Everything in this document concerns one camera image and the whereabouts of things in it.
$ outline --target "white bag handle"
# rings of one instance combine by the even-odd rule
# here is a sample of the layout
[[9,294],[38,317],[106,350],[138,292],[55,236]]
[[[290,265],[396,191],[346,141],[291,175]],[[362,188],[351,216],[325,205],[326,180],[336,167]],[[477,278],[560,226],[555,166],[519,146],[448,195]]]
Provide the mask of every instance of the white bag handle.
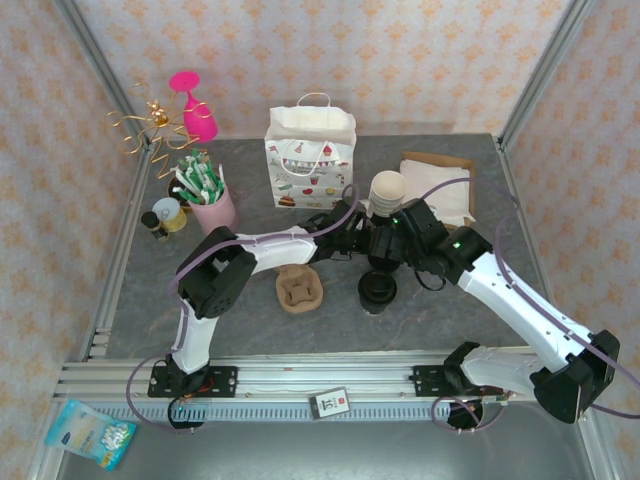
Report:
[[296,140],[295,138],[289,140],[289,143],[287,143],[284,148],[282,149],[282,154],[280,157],[280,166],[282,167],[282,169],[287,172],[290,173],[291,175],[295,176],[295,177],[310,177],[313,172],[316,171],[316,168],[318,168],[318,164],[320,163],[320,157],[322,157],[322,153],[324,151],[324,148],[327,146],[327,144],[329,142],[324,142],[322,144],[322,146],[320,147],[320,153],[318,153],[318,158],[316,158],[316,163],[313,164],[313,168],[311,169],[311,171],[309,173],[293,173],[291,170],[287,170],[287,167],[284,166],[284,153],[287,151],[287,148],[289,148],[289,146],[293,143],[293,142],[299,142],[299,140]]
[[298,106],[298,107],[299,107],[299,106],[300,106],[300,102],[301,102],[302,100],[304,100],[305,98],[307,98],[308,96],[310,96],[310,95],[324,95],[325,97],[327,97],[327,107],[330,107],[330,106],[331,106],[331,97],[330,97],[329,95],[327,95],[326,93],[324,93],[324,92],[311,92],[311,93],[307,93],[306,95],[303,95],[303,96],[301,96],[301,97],[300,97],[300,100],[298,100],[298,103],[296,103],[296,106]]

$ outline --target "white gift bag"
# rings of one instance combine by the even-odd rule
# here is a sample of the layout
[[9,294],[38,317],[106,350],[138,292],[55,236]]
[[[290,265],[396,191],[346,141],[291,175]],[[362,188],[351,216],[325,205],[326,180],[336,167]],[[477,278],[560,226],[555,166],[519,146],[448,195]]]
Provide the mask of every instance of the white gift bag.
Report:
[[[327,106],[300,106],[309,95],[324,95]],[[276,207],[331,209],[352,182],[356,120],[326,93],[272,108],[264,143]]]

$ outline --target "label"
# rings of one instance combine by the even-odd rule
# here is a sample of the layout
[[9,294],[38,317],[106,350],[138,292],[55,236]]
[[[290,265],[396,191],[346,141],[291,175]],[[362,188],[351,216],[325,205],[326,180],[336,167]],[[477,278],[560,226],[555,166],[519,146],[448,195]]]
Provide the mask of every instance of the label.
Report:
[[344,388],[336,388],[320,393],[309,399],[314,420],[338,415],[349,411],[349,400]]

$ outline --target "metal floor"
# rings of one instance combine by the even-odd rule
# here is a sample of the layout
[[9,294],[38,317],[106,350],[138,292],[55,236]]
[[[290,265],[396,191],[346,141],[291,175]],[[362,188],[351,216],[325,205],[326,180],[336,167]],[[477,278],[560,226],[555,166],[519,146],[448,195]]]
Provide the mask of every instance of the metal floor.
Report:
[[194,435],[141,426],[106,472],[67,455],[59,480],[588,480],[577,425],[511,403],[486,432],[454,435],[431,422],[217,423]]

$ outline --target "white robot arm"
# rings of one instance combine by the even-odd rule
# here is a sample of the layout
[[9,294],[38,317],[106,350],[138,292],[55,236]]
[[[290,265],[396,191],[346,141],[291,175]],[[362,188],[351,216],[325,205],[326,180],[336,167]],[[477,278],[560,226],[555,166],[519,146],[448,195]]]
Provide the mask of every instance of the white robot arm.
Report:
[[[182,392],[199,387],[202,372],[208,367],[217,321],[233,305],[253,273],[316,262],[330,258],[335,251],[366,253],[447,279],[487,305],[537,354],[508,354],[469,342],[463,344],[452,354],[448,366],[445,362],[447,378],[460,394],[467,386],[485,385],[533,393],[549,413],[573,423],[611,383],[613,374],[604,362],[551,324],[505,282],[491,245],[471,228],[461,227],[450,234],[423,201],[412,201],[392,214],[392,222],[375,225],[358,211],[344,228],[327,236],[305,238],[305,234],[330,225],[344,211],[344,205],[339,205],[319,225],[306,222],[280,235],[269,234],[276,238],[267,241],[261,240],[265,235],[236,236],[223,227],[212,232],[185,261],[180,269],[216,243],[243,241],[243,245],[220,250],[180,282],[179,293],[189,315],[186,324],[181,320],[179,340],[174,345],[177,351],[172,354],[169,367]],[[228,264],[220,271],[213,265],[214,260]],[[507,270],[538,305],[573,335],[617,358],[619,343],[613,335],[606,330],[594,335],[555,309],[508,267]]]

